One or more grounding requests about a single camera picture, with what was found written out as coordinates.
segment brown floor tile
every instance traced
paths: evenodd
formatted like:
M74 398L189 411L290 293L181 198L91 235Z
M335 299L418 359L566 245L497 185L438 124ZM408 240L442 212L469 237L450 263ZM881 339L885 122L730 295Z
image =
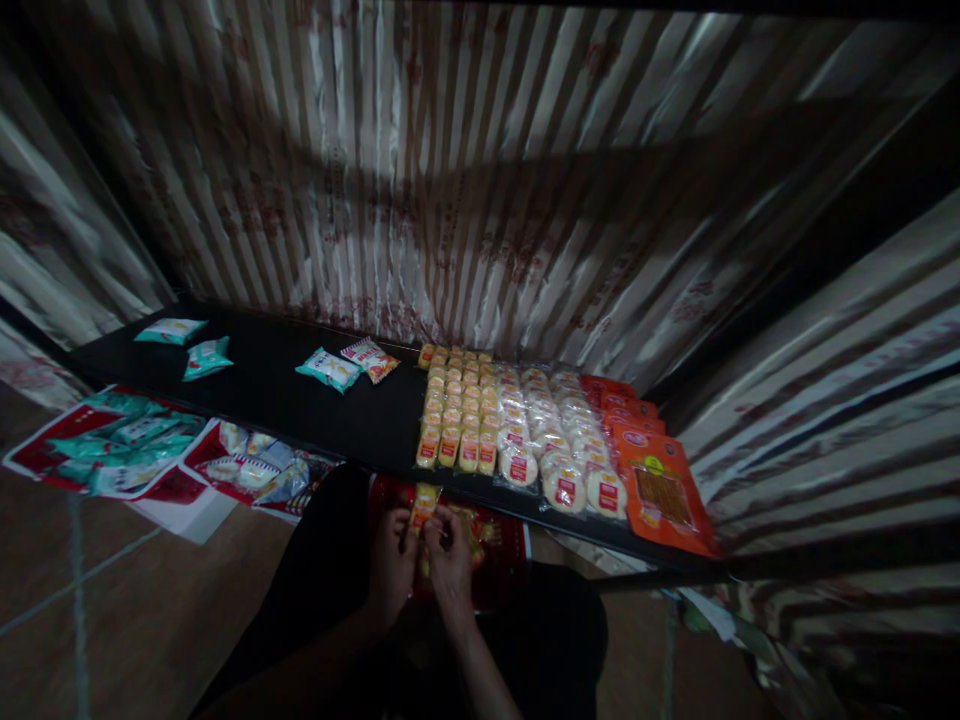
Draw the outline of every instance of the brown floor tile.
M73 581L69 498L0 468L0 625Z
M76 717L73 593L0 636L0 715Z
M634 592L604 595L603 604L610 640L597 686L597 717L659 718L669 602Z
M85 498L80 504L83 528L83 570L113 557L135 540L156 529L126 504L108 498Z
M163 533L87 582L91 715L185 718L259 607L291 532L239 506L206 545Z
M713 633L677 628L674 720L761 720L772 717L747 672L743 653Z

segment black table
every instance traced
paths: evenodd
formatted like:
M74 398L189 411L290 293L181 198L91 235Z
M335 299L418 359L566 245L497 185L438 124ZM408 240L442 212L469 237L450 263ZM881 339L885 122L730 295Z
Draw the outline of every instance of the black table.
M143 328L164 317L208 321L190 345L229 335L228 356L234 366L183 382L186 347L133 341ZM376 386L364 373L342 396L295 372L317 348L336 354L357 339L282 318L178 303L74 350L70 358L106 382L260 430L305 450L356 460L410 481L443 485L444 493L619 550L662 569L697 573L718 565L700 555L643 540L625 526L541 510L539 497L497 487L483 475L415 468L427 387L415 350L382 343L401 361L400 366Z

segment person's left hand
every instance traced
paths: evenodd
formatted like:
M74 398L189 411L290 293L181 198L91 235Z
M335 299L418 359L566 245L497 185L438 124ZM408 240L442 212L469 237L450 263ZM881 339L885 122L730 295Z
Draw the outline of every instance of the person's left hand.
M409 519L410 511L404 508L384 513L370 548L370 591L366 609L371 621L384 632L397 621L413 587L417 535L408 527Z

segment curtain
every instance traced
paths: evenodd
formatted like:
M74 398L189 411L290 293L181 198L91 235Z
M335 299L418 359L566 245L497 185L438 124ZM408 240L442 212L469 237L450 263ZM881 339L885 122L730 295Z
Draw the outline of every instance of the curtain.
M957 278L960 190L677 399L671 412L728 552L960 515ZM955 681L956 563L741 583L720 597L878 693Z
M30 62L6 31L0 39L0 294L71 349L171 295ZM65 391L44 385L52 394L40 397L31 373L7 382L60 406Z
M948 34L481 3L31 3L197 296L650 387L956 70Z

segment leg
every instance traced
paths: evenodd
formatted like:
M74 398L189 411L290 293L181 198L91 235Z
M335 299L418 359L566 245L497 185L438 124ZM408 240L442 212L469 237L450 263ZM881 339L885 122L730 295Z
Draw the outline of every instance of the leg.
M369 476L345 464L320 484L294 531L257 615L193 715L360 606L367 594Z
M524 596L479 625L524 717L596 717L607 615L586 578L533 563Z

